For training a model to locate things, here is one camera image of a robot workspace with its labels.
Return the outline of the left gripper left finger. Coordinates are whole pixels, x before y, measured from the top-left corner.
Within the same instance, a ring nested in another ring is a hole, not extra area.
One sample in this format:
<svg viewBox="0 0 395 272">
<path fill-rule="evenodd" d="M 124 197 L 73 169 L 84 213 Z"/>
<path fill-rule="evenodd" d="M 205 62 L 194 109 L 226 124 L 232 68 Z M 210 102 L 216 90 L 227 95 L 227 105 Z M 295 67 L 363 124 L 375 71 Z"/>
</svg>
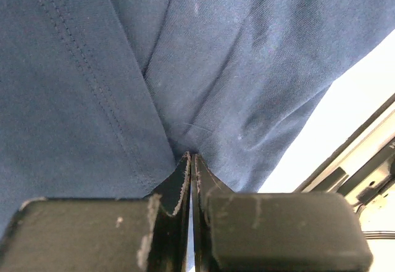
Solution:
<svg viewBox="0 0 395 272">
<path fill-rule="evenodd" d="M 181 157 L 173 173 L 152 194 L 159 207 L 152 231 L 148 271 L 186 271 L 191 154 Z"/>
</svg>

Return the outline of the dark blue t shirt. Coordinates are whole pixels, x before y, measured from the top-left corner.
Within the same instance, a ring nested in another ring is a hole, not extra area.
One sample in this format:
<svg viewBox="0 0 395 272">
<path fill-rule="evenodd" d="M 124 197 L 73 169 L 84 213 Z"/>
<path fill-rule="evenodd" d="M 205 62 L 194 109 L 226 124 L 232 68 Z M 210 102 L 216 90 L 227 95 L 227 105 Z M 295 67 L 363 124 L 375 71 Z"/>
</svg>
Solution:
<svg viewBox="0 0 395 272">
<path fill-rule="evenodd" d="M 185 152 L 257 191 L 394 0 L 1 0 L 1 228 L 35 197 L 143 197 Z"/>
</svg>

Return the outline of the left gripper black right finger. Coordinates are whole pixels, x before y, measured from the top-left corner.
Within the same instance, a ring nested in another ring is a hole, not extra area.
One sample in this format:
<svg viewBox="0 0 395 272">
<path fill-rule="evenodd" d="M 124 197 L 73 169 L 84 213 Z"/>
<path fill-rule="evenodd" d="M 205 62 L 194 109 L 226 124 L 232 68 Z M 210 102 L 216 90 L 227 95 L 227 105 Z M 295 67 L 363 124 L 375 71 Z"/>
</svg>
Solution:
<svg viewBox="0 0 395 272">
<path fill-rule="evenodd" d="M 224 196 L 224 207 L 230 205 L 235 193 L 208 168 L 203 157 L 195 154 L 191 164 L 194 259 L 196 271 L 234 271 L 232 255 L 220 255 L 213 244 L 224 243 L 234 236 L 236 225 L 228 210 L 209 210 L 211 201 Z"/>
</svg>

